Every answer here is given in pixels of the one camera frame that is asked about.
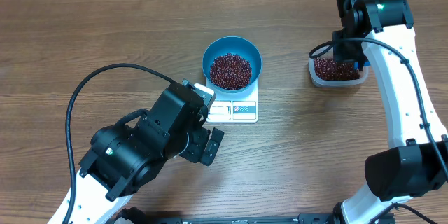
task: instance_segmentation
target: blue bowl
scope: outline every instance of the blue bowl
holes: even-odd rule
[[[238,54],[245,60],[248,60],[252,68],[252,77],[249,84],[238,90],[226,90],[214,85],[210,80],[210,68],[214,63],[214,60],[228,53]],[[202,70],[204,71],[205,78],[213,85],[215,90],[220,90],[226,93],[236,93],[248,89],[254,82],[260,77],[263,61],[261,60],[261,54],[258,49],[245,38],[237,36],[227,36],[220,38],[213,42],[204,53],[202,58]]]

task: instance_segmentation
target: wooden table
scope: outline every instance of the wooden table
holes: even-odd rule
[[[408,1],[426,84],[448,125],[448,0]],[[366,157],[387,149],[372,72],[356,89],[311,82],[307,54],[336,29],[335,0],[0,0],[0,223],[46,223],[67,193],[64,116],[86,75],[129,62],[203,83],[205,48],[229,35],[262,53],[260,120],[218,125],[226,135],[210,167],[170,160],[128,206],[197,218],[330,211],[364,183]],[[73,110],[76,163],[99,128],[150,108],[166,86],[131,69],[89,82]],[[410,205],[443,222],[447,186]],[[398,220],[421,223],[406,211]]]

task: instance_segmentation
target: plastic container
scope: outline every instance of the plastic container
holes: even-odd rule
[[[333,57],[333,50],[329,51],[327,55],[322,56],[322,58],[326,59],[331,57]],[[309,67],[309,74],[311,75],[313,84],[316,87],[320,88],[344,88],[360,85],[369,76],[369,68],[370,68],[369,66],[364,66],[363,71],[359,72],[360,78],[357,80],[322,80],[316,75],[316,71],[314,70],[314,59],[308,59],[308,67]]]
[[[252,77],[249,84],[238,90],[226,90],[214,85],[210,80],[210,68],[217,57],[228,53],[238,54],[245,60],[248,60],[252,68]],[[214,90],[226,93],[239,93],[249,89],[260,77],[263,61],[258,49],[247,39],[238,36],[227,36],[213,42],[204,53],[202,58],[202,70],[205,78],[212,84]]]

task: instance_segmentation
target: white kitchen scale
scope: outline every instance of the white kitchen scale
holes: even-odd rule
[[[209,80],[206,80],[206,86],[216,94],[207,122],[256,123],[258,121],[258,80],[246,90],[237,93],[217,90]]]

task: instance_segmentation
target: bean pile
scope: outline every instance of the bean pile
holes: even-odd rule
[[[245,88],[251,77],[252,68],[249,61],[232,53],[217,57],[210,69],[211,82],[226,90]]]
[[[325,81],[349,81],[360,78],[354,63],[336,62],[333,59],[314,59],[316,75]]]

